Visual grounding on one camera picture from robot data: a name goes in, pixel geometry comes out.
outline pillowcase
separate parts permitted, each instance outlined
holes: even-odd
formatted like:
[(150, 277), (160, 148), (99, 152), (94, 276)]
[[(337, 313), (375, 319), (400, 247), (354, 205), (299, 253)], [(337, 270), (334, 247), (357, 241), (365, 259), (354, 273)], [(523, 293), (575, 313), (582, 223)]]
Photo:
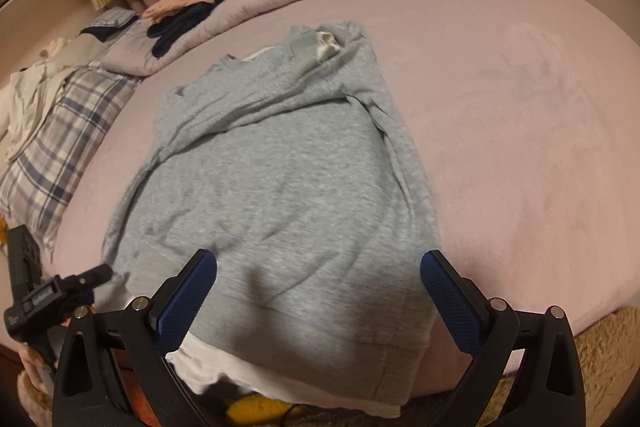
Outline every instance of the pillowcase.
[(120, 7), (109, 8), (85, 26), (80, 34), (91, 34), (100, 42), (104, 42), (115, 32), (123, 30), (138, 18), (139, 15), (133, 10)]

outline metal screw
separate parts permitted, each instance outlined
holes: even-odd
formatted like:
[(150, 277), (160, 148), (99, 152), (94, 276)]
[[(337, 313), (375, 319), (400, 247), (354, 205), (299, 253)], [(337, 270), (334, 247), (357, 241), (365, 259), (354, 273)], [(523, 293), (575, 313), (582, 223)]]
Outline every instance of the metal screw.
[(137, 312), (145, 309), (147, 306), (149, 306), (149, 299), (146, 297), (138, 297), (137, 299), (133, 299), (131, 303), (131, 307)]
[(491, 308), (493, 308), (497, 312), (503, 312), (505, 311), (505, 309), (507, 309), (507, 302), (504, 301), (504, 299), (500, 299), (499, 297), (491, 299), (489, 301), (489, 304), (491, 304)]
[(549, 311), (556, 319), (562, 319), (564, 317), (564, 310), (560, 306), (551, 306)]
[(74, 311), (74, 317), (76, 319), (81, 319), (88, 312), (89, 312), (89, 308), (87, 308), (86, 306), (78, 306), (78, 308), (76, 308), (75, 311)]

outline plaid pillow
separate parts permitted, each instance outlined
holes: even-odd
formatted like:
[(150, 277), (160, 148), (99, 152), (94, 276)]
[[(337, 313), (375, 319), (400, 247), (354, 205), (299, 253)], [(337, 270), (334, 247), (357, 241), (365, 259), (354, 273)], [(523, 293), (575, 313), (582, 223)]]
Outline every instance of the plaid pillow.
[(138, 18), (138, 14), (126, 8), (109, 8), (98, 15), (92, 22), (84, 28), (124, 28), (131, 20)]
[(0, 214), (26, 225), (53, 252), (60, 220), (80, 178), (140, 79), (84, 66), (36, 136), (0, 178)]

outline pink bedsheet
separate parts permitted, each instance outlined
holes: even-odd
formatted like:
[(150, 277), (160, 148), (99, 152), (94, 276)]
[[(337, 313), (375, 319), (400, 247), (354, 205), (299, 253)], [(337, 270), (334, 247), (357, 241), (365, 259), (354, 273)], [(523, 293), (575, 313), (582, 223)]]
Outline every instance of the pink bedsheet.
[[(444, 252), (487, 296), (562, 306), (578, 333), (640, 286), (640, 48), (584, 0), (300, 0), (226, 30), (147, 79), (63, 218), (50, 270), (98, 261), (146, 156), (162, 93), (290, 26), (361, 22), (431, 181)], [(436, 326), (416, 390), (462, 370)]]

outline wall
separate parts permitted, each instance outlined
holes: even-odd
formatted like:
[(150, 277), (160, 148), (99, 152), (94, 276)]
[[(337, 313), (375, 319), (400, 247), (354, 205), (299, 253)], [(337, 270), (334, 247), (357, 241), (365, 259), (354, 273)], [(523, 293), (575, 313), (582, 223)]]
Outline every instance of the wall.
[(0, 9), (0, 87), (53, 39), (75, 37), (95, 15), (90, 0), (10, 0)]

